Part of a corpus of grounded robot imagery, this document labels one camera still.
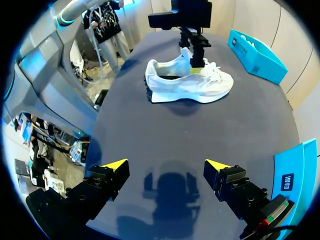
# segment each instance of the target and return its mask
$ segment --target gray pants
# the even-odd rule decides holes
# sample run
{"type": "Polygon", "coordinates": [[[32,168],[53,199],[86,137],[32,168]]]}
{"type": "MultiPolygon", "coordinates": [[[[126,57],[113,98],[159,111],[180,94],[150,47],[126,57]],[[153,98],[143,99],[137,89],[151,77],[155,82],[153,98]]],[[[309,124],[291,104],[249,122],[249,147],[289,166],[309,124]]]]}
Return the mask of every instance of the gray pants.
{"type": "Polygon", "coordinates": [[[99,45],[103,58],[109,62],[112,70],[117,70],[119,68],[115,45],[124,61],[126,61],[130,55],[128,43],[122,31],[99,45]]]}

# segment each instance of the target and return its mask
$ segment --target person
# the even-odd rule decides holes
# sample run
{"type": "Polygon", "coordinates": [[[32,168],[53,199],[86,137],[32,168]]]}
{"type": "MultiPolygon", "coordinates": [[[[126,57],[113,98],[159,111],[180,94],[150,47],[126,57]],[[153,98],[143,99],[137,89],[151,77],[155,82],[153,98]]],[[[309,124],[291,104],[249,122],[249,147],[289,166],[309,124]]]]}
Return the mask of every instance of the person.
{"type": "MultiPolygon", "coordinates": [[[[119,19],[115,10],[123,8],[124,0],[115,2],[108,0],[96,8],[91,17],[91,25],[94,30],[94,36],[100,45],[103,58],[107,60],[113,71],[119,71],[117,50],[124,61],[128,58],[130,50],[124,33],[122,32],[119,19]]],[[[90,28],[89,16],[90,10],[83,17],[84,29],[90,28]]]]}

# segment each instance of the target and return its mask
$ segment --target black mount bracket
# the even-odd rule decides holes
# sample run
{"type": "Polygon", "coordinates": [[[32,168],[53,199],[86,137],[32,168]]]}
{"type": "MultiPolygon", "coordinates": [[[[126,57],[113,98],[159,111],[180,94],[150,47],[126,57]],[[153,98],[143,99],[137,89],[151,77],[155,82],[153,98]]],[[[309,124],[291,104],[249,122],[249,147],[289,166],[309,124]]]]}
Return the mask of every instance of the black mount bracket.
{"type": "Polygon", "coordinates": [[[204,56],[205,50],[204,48],[211,47],[208,39],[206,39],[203,35],[201,35],[201,28],[197,28],[196,32],[190,31],[187,27],[180,27],[181,30],[181,39],[179,42],[179,46],[181,48],[189,48],[190,43],[193,45],[193,56],[190,59],[190,64],[193,68],[203,68],[205,66],[204,56]]]}

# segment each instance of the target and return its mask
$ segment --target black t-shirt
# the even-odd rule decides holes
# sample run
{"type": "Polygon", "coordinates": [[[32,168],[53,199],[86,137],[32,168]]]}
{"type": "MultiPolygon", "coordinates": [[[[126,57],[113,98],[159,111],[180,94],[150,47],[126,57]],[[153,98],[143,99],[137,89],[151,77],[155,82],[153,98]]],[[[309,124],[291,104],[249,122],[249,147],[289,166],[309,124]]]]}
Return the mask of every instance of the black t-shirt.
{"type": "MultiPolygon", "coordinates": [[[[119,19],[115,10],[119,10],[119,3],[113,0],[109,0],[106,3],[100,5],[100,8],[96,8],[92,13],[91,21],[98,23],[98,26],[93,29],[94,36],[99,44],[108,40],[121,32],[119,25],[119,19]]],[[[83,18],[84,29],[90,27],[89,16],[90,10],[86,12],[83,18]]]]}

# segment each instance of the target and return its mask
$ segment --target white sneaker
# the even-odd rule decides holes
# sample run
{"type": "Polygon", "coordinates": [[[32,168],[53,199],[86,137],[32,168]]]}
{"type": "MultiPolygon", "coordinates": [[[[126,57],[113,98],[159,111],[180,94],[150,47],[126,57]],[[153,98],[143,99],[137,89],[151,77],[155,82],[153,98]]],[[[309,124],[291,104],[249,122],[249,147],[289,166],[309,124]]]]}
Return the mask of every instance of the white sneaker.
{"type": "Polygon", "coordinates": [[[204,58],[205,66],[200,73],[190,74],[188,48],[181,49],[181,55],[169,62],[148,62],[145,71],[147,87],[152,91],[151,102],[163,103],[179,99],[193,99],[200,103],[211,103],[227,95],[233,84],[233,78],[220,71],[215,62],[204,58]]]}

